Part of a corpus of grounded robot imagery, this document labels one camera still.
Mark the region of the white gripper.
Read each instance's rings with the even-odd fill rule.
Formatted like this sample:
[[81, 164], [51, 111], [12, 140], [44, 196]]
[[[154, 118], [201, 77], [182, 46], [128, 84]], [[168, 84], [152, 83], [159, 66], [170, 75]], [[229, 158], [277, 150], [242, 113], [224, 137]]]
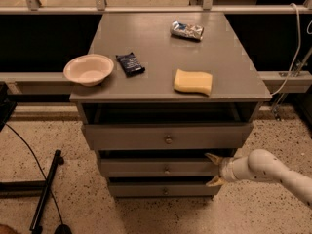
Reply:
[[234, 175], [234, 158], [223, 158], [212, 153], [206, 153], [205, 156], [215, 165], [219, 165], [219, 175], [216, 175], [206, 183], [208, 187], [222, 186], [226, 182], [234, 182], [238, 180]]

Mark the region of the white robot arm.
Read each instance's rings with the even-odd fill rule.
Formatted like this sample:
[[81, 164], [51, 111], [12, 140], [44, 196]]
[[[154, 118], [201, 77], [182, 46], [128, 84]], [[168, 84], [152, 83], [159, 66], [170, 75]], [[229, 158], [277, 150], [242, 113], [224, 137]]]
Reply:
[[239, 158], [211, 153], [206, 153], [206, 156], [218, 167], [218, 174], [206, 183], [208, 187], [240, 180], [279, 183], [312, 209], [312, 178], [290, 169], [271, 152], [256, 149]]

